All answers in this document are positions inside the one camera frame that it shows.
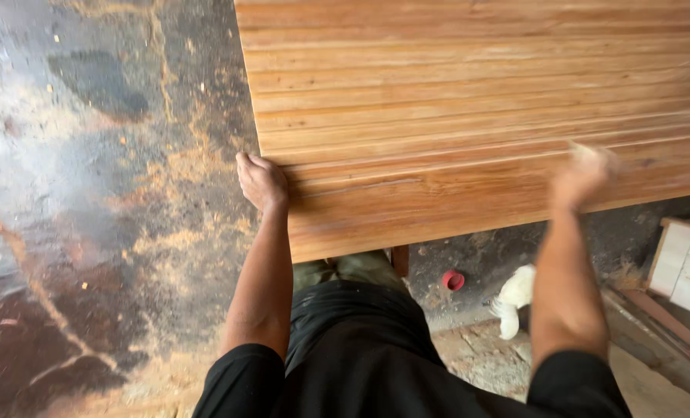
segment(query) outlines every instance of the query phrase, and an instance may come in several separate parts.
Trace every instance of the wood grain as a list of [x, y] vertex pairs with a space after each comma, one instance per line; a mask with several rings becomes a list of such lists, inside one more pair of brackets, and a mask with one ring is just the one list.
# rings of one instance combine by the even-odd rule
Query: wood grain
[[237, 0], [294, 261], [546, 219], [567, 143], [624, 161], [591, 210], [690, 194], [690, 0]]

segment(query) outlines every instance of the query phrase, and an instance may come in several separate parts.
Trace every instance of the hand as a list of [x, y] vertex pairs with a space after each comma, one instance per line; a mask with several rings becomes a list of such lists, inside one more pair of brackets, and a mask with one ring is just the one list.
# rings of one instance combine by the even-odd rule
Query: hand
[[265, 213], [289, 205], [289, 187], [280, 169], [265, 158], [237, 153], [239, 185], [247, 200]]
[[552, 213], [578, 212], [618, 172], [618, 158], [608, 150], [573, 144], [572, 156], [552, 180]]

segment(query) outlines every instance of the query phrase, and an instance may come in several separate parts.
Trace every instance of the red cap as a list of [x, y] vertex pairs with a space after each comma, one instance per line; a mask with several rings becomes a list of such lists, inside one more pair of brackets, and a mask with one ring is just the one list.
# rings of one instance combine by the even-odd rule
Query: red cap
[[464, 285], [464, 275], [456, 270], [448, 270], [443, 273], [442, 281], [443, 286], [446, 286], [450, 290], [456, 291], [461, 289], [461, 286]]

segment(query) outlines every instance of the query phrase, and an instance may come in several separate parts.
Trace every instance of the concrete floor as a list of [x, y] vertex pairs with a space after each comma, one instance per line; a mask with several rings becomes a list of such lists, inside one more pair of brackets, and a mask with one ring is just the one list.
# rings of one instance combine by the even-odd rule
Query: concrete floor
[[[588, 246], [601, 283], [619, 289], [644, 284], [666, 216], [690, 218], [690, 196], [590, 214]], [[470, 233], [410, 246], [408, 285], [433, 330], [490, 318], [486, 308], [515, 269], [534, 262], [546, 223]], [[460, 271], [458, 291], [443, 287], [449, 269]]]
[[[231, 0], [0, 0], [0, 416], [192, 411], [257, 229], [238, 150], [257, 138]], [[601, 271], [639, 266], [663, 214], [690, 198], [594, 215]], [[479, 318], [542, 232], [413, 245], [431, 325]]]

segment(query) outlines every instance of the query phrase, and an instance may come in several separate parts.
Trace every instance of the white chicken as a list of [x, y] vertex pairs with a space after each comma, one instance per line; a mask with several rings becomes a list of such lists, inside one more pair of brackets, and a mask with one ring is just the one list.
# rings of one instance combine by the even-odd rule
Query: white chicken
[[533, 264], [518, 268], [505, 282], [499, 295], [492, 299], [490, 312], [500, 318], [500, 338], [509, 340], [518, 333], [518, 309], [531, 303], [536, 267]]

